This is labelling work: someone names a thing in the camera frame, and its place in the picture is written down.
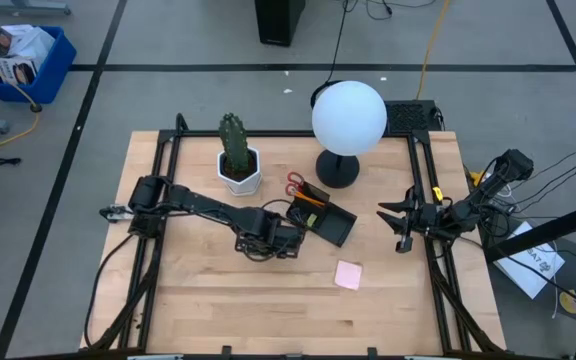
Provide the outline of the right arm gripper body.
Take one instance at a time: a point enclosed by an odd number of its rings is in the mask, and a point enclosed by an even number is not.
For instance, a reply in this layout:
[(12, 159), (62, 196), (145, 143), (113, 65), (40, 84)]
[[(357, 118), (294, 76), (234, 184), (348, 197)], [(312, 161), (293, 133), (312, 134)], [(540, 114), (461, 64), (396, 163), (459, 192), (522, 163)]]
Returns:
[(425, 235), (447, 235), (447, 228), (442, 223), (445, 214), (445, 206), (422, 204), (410, 213), (410, 229)]

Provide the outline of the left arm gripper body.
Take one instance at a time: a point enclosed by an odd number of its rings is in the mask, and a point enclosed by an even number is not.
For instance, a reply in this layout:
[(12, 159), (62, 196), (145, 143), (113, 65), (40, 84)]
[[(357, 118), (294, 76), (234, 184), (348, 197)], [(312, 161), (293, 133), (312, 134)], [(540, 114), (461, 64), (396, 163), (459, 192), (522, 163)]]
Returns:
[(269, 261), (272, 258), (287, 258), (291, 244), (291, 228), (272, 225), (265, 235), (253, 235), (238, 226), (234, 227), (235, 250), (250, 261)]

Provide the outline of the red handled scissors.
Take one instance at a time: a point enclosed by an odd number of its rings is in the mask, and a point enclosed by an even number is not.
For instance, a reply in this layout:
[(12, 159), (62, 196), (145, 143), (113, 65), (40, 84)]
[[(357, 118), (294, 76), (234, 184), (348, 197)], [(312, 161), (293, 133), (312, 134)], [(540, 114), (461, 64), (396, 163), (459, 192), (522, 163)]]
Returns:
[(298, 172), (291, 171), (287, 174), (287, 185), (285, 192), (289, 196), (307, 198), (309, 194), (305, 191), (306, 181)]

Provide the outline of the black mesh desk organizer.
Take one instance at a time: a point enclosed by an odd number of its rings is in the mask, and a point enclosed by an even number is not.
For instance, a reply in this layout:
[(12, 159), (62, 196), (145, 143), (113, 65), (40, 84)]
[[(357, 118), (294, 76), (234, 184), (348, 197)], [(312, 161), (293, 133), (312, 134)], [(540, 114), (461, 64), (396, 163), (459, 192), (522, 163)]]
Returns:
[(293, 197), (290, 206), (299, 207), (306, 212), (306, 220), (311, 214), (316, 214), (317, 220), (314, 225), (312, 227), (307, 225), (304, 227), (329, 243), (342, 247), (357, 220), (357, 216), (333, 203), (328, 193), (308, 182), (306, 182), (305, 191), (309, 194), (309, 197), (325, 202), (326, 205), (319, 207)]

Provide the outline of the pink sticky note pad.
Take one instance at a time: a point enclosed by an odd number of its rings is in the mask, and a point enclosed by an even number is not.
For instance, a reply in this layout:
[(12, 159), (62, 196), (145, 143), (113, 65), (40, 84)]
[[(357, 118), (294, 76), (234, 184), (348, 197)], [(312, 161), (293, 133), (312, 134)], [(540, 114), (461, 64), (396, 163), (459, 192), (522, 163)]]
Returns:
[(360, 287), (363, 267), (359, 264), (339, 260), (334, 276), (334, 284), (349, 290)]

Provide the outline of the white hexagonal plant pot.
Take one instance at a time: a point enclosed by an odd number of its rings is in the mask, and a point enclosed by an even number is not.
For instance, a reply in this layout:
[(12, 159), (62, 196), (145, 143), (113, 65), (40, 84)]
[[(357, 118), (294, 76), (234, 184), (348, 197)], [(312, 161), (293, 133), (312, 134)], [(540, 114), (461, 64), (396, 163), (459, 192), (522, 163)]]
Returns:
[(249, 176), (241, 181), (235, 181), (225, 175), (225, 152), (221, 151), (217, 156), (217, 175), (234, 196), (254, 195), (262, 182), (259, 152), (257, 149), (252, 147), (248, 148), (248, 152), (252, 156), (254, 170)]

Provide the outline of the black vented box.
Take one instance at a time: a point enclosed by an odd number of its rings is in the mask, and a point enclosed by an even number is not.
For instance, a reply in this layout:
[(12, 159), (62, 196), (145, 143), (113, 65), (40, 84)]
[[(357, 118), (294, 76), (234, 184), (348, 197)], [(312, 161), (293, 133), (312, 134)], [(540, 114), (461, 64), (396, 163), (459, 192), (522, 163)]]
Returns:
[(386, 101), (387, 134), (413, 130), (443, 131), (443, 114), (433, 100)]

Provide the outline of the green cactus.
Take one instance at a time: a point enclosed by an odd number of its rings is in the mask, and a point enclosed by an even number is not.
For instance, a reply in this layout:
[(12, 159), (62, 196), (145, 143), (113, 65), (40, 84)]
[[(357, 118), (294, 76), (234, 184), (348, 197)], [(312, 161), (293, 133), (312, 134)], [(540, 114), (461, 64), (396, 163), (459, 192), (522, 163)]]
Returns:
[(226, 113), (220, 121), (219, 136), (225, 152), (226, 174), (234, 180), (247, 177), (250, 160), (242, 120), (233, 113)]

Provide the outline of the white globe lamp black base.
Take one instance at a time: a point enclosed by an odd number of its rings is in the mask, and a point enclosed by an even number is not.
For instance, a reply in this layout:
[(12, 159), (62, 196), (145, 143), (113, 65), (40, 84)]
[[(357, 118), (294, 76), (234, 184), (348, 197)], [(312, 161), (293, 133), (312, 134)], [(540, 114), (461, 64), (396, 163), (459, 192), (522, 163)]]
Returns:
[(329, 81), (313, 92), (310, 105), (312, 130), (323, 147), (316, 175), (330, 188), (346, 188), (359, 175), (358, 157), (371, 152), (385, 133), (385, 101), (363, 82)]

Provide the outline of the white printed paper sheet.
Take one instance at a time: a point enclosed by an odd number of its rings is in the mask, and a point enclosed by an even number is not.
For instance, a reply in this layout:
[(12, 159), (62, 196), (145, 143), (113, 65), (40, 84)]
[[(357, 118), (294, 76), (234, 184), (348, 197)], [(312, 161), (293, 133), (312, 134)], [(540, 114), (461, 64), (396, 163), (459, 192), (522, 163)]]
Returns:
[(534, 300), (547, 285), (544, 278), (553, 280), (565, 260), (549, 244), (542, 244), (502, 258), (494, 265)]

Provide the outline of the black diagonal beam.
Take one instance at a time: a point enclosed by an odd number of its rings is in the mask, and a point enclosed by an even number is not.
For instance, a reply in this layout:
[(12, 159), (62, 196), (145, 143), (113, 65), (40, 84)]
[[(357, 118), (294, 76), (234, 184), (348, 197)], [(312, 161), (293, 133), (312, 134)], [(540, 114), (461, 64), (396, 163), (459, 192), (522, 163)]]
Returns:
[(576, 232), (576, 211), (513, 236), (509, 240), (497, 245), (493, 245), (489, 247), (484, 254), (487, 262), (492, 263), (574, 232)]

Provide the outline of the black computer tower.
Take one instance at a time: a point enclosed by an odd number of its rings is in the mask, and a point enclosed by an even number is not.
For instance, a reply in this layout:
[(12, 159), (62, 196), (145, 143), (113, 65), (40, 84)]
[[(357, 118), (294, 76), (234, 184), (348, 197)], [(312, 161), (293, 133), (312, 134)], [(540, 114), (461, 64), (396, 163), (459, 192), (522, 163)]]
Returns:
[(289, 47), (306, 0), (254, 0), (259, 40)]

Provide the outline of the blue plastic bin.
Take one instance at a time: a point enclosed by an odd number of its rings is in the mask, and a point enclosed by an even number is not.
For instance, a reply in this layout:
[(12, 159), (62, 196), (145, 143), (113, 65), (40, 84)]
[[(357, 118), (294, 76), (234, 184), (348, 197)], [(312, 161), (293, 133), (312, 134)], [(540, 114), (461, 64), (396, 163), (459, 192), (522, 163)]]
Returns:
[[(73, 64), (77, 51), (66, 37), (61, 27), (41, 26), (41, 29), (54, 38), (51, 50), (30, 85), (19, 88), (28, 94), (36, 103), (50, 104), (54, 101), (64, 79)], [(29, 100), (0, 78), (0, 100), (4, 102), (28, 103)]]

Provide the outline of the white printed cartons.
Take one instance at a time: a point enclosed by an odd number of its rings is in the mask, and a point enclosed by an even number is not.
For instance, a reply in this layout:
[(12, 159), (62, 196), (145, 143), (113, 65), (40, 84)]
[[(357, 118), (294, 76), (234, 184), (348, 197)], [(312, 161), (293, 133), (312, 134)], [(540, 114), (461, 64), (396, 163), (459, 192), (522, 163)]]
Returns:
[(55, 38), (38, 26), (1, 26), (0, 74), (4, 82), (32, 84), (54, 42)]

